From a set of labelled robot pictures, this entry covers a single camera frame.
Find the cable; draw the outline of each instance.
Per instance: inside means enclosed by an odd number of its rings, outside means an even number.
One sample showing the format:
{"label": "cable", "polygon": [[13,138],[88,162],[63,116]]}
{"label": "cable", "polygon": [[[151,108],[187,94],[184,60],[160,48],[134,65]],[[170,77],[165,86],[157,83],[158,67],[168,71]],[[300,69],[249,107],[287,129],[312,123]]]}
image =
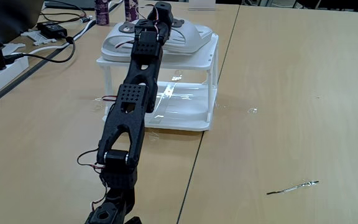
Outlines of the cable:
{"label": "cable", "polygon": [[86,12],[84,11],[84,9],[78,7],[77,5],[70,4],[70,3],[67,3],[67,2],[62,2],[62,1],[56,1],[56,0],[46,0],[46,1],[57,2],[57,3],[60,3],[60,4],[65,4],[67,6],[76,7],[78,10],[80,10],[84,14],[84,17],[86,17]]}
{"label": "cable", "polygon": [[[83,16],[82,16],[82,15],[78,15],[78,14],[70,13],[70,12],[61,12],[61,13],[43,13],[43,12],[40,12],[40,15],[42,15],[46,20],[51,21],[51,22],[56,22],[55,24],[61,24],[61,23],[64,23],[64,22],[74,22],[74,21],[77,21],[78,19],[82,19],[82,18],[87,17],[86,12],[82,8],[80,8],[80,7],[78,7],[78,6],[74,5],[74,4],[70,4],[70,3],[67,3],[67,2],[61,2],[61,1],[56,1],[56,0],[47,0],[47,1],[57,2],[57,3],[60,3],[60,4],[66,4],[68,6],[73,6],[73,7],[77,8],[78,10],[80,10],[83,13]],[[74,16],[77,16],[77,18],[72,18],[72,19],[68,19],[68,20],[65,20],[65,21],[58,21],[58,20],[49,19],[45,15],[74,15]]]}
{"label": "cable", "polygon": [[117,96],[113,96],[113,95],[107,95],[107,96],[102,96],[101,98],[103,101],[117,101]]}
{"label": "cable", "polygon": [[97,203],[103,201],[107,196],[107,185],[106,184],[103,184],[103,185],[104,185],[104,188],[105,188],[104,195],[103,195],[103,197],[101,199],[98,199],[98,200],[95,200],[95,201],[91,202],[92,212],[94,212],[94,205],[96,205]]}
{"label": "cable", "polygon": [[[78,19],[84,18],[83,16],[77,14],[77,13],[70,13],[70,12],[61,12],[61,13],[43,13],[40,12],[40,15],[43,16],[47,21],[50,22],[56,22],[55,24],[61,24],[64,22],[73,22],[73,21],[77,21]],[[77,16],[76,18],[72,18],[72,19],[68,19],[65,21],[58,21],[58,20],[54,20],[54,19],[49,19],[46,16],[51,16],[51,15],[73,15],[73,16]]]}
{"label": "cable", "polygon": [[34,55],[34,54],[23,54],[23,56],[36,57],[36,58],[40,58],[40,59],[43,59],[43,60],[47,60],[48,62],[64,63],[64,62],[69,61],[74,55],[74,51],[75,51],[75,43],[74,43],[74,41],[71,44],[73,45],[73,50],[71,51],[70,56],[68,56],[68,58],[66,58],[65,60],[54,60],[54,59],[49,59],[49,58],[39,56],[39,55]]}
{"label": "cable", "polygon": [[146,19],[146,17],[143,16],[143,15],[139,12],[139,8],[143,9],[143,8],[145,8],[146,6],[153,6],[153,10],[155,9],[155,12],[156,12],[156,18],[155,18],[155,20],[158,21],[158,19],[159,19],[158,10],[157,10],[157,8],[156,8],[153,4],[146,4],[146,5],[144,5],[144,6],[136,6],[135,10],[136,10],[136,12],[138,13],[138,15],[142,16],[143,19]]}
{"label": "cable", "polygon": [[96,152],[97,150],[99,150],[99,149],[89,150],[89,151],[86,151],[86,152],[83,152],[82,154],[80,154],[80,155],[77,157],[77,163],[78,163],[78,165],[81,165],[81,166],[90,166],[90,167],[93,167],[94,169],[103,169],[104,167],[98,167],[98,166],[97,166],[98,163],[95,163],[95,164],[83,164],[83,163],[80,163],[80,158],[81,158],[82,156],[84,156],[85,154],[91,153],[91,152]]}
{"label": "cable", "polygon": [[[77,34],[77,35],[74,36],[74,40],[77,40],[78,38],[80,38],[80,37],[89,29],[89,26],[90,26],[93,22],[95,22],[95,21],[96,21],[96,19],[93,19],[93,20],[89,21],[89,22],[87,23],[87,25],[85,26],[85,28],[84,28],[79,34]],[[40,51],[42,51],[42,50],[63,49],[63,48],[65,48],[65,47],[67,47],[67,46],[69,46],[69,43],[65,43],[65,44],[60,45],[60,46],[41,47],[41,48],[39,48],[39,49],[35,49],[35,50],[31,51],[29,54],[35,54],[35,53],[40,52]]]}
{"label": "cable", "polygon": [[114,1],[111,1],[109,2],[109,9],[112,7],[113,4],[121,4],[124,0],[120,0],[120,1],[117,1],[117,2],[114,2]]}
{"label": "cable", "polygon": [[281,6],[281,5],[278,5],[278,4],[272,4],[273,6],[277,6],[277,7],[293,7],[293,6]]}
{"label": "cable", "polygon": [[119,48],[119,47],[121,47],[121,46],[124,45],[124,44],[134,44],[134,42],[135,42],[134,40],[122,41],[122,42],[116,44],[114,47],[115,47],[115,48]]}

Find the small metal wire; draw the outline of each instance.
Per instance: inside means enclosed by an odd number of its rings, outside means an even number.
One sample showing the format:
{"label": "small metal wire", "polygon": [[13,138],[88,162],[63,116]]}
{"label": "small metal wire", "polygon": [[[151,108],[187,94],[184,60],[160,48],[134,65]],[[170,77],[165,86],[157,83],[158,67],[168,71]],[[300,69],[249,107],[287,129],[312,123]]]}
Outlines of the small metal wire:
{"label": "small metal wire", "polygon": [[314,186],[316,184],[318,184],[319,181],[316,180],[316,181],[309,181],[309,182],[305,182],[303,184],[300,184],[300,185],[296,185],[294,187],[290,187],[289,189],[284,189],[284,190],[281,190],[281,191],[278,191],[278,192],[269,192],[269,193],[266,193],[267,195],[270,195],[270,194],[279,194],[279,193],[284,193],[284,192],[289,192],[291,190],[295,190],[295,189],[298,189],[300,187],[311,187],[311,186]]}

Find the white plastic object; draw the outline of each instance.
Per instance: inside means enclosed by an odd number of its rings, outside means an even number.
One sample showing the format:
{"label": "white plastic object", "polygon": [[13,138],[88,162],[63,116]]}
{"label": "white plastic object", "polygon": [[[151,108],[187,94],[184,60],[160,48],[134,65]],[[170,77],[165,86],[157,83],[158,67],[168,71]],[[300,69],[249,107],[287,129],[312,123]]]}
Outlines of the white plastic object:
{"label": "white plastic object", "polygon": [[41,34],[41,31],[37,30],[37,31],[32,31],[29,30],[28,32],[23,32],[21,34],[22,37],[30,37],[32,40],[34,40],[34,45],[38,46],[40,44],[47,44],[47,43],[55,43],[57,40],[56,39],[48,39],[46,37],[44,37]]}
{"label": "white plastic object", "polygon": [[215,10],[215,0],[189,0],[189,10]]}
{"label": "white plastic object", "polygon": [[[176,55],[190,55],[207,44],[212,37],[209,27],[192,24],[183,20],[181,27],[172,27],[171,36],[163,46],[164,57],[175,57]],[[124,44],[118,48],[115,46],[121,42],[134,40],[135,34],[123,33],[119,27],[123,22],[116,24],[102,44],[102,57],[115,62],[129,62],[131,60],[132,44]]]}
{"label": "white plastic object", "polygon": [[2,49],[2,54],[3,55],[10,55],[11,53],[15,52],[17,49],[21,48],[21,47],[25,47],[25,44],[13,44],[13,43],[8,43],[8,44],[4,44],[4,48]]}
{"label": "white plastic object", "polygon": [[6,65],[6,68],[0,71],[0,90],[28,67],[29,61],[27,57],[19,58],[14,63]]}
{"label": "white plastic object", "polygon": [[[154,112],[145,115],[146,127],[187,131],[210,129],[218,93],[218,40],[218,35],[213,34],[211,40],[193,54],[163,57],[161,68],[204,70],[207,80],[204,83],[158,82]],[[128,67],[129,63],[112,62],[103,57],[96,62],[104,72],[105,95],[114,95],[110,67]],[[106,102],[104,120],[111,105]]]}

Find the laptop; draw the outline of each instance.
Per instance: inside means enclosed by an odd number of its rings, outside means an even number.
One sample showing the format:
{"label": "laptop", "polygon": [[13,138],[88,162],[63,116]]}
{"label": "laptop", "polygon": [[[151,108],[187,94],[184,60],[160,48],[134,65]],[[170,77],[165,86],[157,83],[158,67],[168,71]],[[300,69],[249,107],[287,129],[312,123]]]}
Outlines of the laptop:
{"label": "laptop", "polygon": [[44,0],[0,0],[0,45],[33,28]]}

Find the white plastic stand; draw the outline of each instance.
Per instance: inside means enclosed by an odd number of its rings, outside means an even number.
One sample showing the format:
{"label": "white plastic stand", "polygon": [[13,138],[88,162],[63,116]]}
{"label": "white plastic stand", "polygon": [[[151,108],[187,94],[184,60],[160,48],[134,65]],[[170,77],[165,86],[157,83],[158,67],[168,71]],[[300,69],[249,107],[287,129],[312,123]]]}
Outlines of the white plastic stand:
{"label": "white plastic stand", "polygon": [[[164,57],[161,68],[204,70],[204,83],[158,82],[158,94],[154,112],[146,114],[148,128],[205,131],[211,127],[214,102],[218,93],[218,40],[216,34],[211,41],[192,55]],[[126,62],[112,62],[100,57],[96,61],[104,71],[105,95],[113,95],[110,67],[125,66]],[[112,103],[106,102],[105,116]]]}
{"label": "white plastic stand", "polygon": [[14,63],[6,65],[6,68],[0,71],[0,90],[28,67],[29,61],[27,57],[19,58]]}

